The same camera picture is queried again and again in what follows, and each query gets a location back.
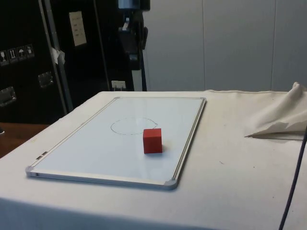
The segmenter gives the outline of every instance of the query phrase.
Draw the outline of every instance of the whiteboard aluminum frame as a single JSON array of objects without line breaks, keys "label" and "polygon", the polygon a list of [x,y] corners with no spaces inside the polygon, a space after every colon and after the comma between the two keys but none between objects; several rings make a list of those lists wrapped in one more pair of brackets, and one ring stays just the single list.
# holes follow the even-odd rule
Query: whiteboard aluminum frame
[{"label": "whiteboard aluminum frame", "polygon": [[[184,149],[180,155],[177,167],[173,173],[173,176],[170,180],[162,182],[155,181],[150,179],[139,179],[139,178],[129,178],[129,177],[120,177],[120,176],[112,176],[112,175],[101,175],[101,174],[93,174],[93,173],[78,173],[78,172],[61,172],[61,171],[53,171],[53,170],[38,170],[35,168],[44,158],[46,158],[49,154],[53,152],[58,146],[60,146],[63,142],[69,139],[72,135],[78,132],[83,126],[89,123],[93,118],[95,118],[100,112],[106,109],[110,104],[112,104],[117,99],[124,98],[185,98],[185,99],[202,99],[201,105],[197,111],[196,117],[194,119],[193,125],[191,127],[188,139],[184,146]],[[144,187],[144,188],[159,188],[165,190],[175,189],[179,182],[180,173],[182,171],[183,165],[187,158],[189,148],[191,146],[191,142],[193,141],[195,131],[197,129],[199,120],[201,118],[203,109],[206,104],[206,98],[204,97],[115,97],[112,101],[106,104],[102,109],[100,109],[97,113],[91,116],[86,122],[81,124],[77,129],[75,129],[71,134],[65,137],[61,142],[59,142],[56,146],[54,146],[50,151],[44,152],[40,155],[36,161],[31,165],[26,167],[25,172],[29,177],[42,177],[42,178],[50,178],[50,179],[60,179],[60,180],[70,180],[70,181],[79,181],[79,182],[90,182],[90,183],[100,183],[100,184],[113,184],[113,185],[124,185],[124,186],[134,186],[134,187]]]}]

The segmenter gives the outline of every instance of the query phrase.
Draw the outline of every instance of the white wall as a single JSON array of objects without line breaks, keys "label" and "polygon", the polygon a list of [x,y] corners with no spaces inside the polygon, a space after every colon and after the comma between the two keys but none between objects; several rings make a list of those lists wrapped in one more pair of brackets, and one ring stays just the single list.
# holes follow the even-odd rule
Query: white wall
[{"label": "white wall", "polygon": [[153,0],[144,19],[151,91],[307,85],[306,0]]}]

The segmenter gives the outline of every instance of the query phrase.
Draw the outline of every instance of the drawn circle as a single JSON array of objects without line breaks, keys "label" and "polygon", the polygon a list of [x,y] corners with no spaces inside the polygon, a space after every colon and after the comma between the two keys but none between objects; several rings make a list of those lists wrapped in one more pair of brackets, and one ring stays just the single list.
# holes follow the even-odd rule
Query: drawn circle
[{"label": "drawn circle", "polygon": [[128,117],[114,122],[111,130],[121,135],[142,134],[144,129],[156,128],[157,123],[145,117]]}]

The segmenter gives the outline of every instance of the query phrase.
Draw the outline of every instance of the floor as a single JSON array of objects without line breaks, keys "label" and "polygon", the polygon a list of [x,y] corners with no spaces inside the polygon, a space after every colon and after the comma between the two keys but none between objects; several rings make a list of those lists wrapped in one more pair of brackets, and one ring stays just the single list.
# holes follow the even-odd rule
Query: floor
[{"label": "floor", "polygon": [[0,123],[0,158],[47,128],[49,125]]}]

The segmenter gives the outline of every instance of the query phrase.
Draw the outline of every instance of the black cable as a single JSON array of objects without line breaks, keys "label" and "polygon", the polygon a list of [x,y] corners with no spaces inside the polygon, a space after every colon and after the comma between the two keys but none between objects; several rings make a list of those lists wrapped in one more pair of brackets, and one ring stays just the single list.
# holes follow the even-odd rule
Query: black cable
[{"label": "black cable", "polygon": [[283,230],[284,223],[287,219],[287,215],[288,215],[288,212],[289,212],[289,209],[290,209],[290,205],[291,205],[291,201],[292,201],[292,198],[293,198],[296,182],[297,182],[298,175],[299,175],[299,169],[301,168],[301,163],[302,163],[302,159],[303,159],[303,155],[304,155],[306,142],[307,142],[307,127],[306,127],[306,130],[305,130],[303,142],[302,142],[302,145],[301,145],[301,150],[300,150],[299,155],[298,155],[297,165],[296,165],[296,169],[295,169],[295,173],[294,173],[292,186],[291,186],[291,189],[290,189],[290,194],[289,194],[289,197],[288,197],[286,208],[285,208],[284,213],[283,213],[282,221],[279,225],[279,230]]}]

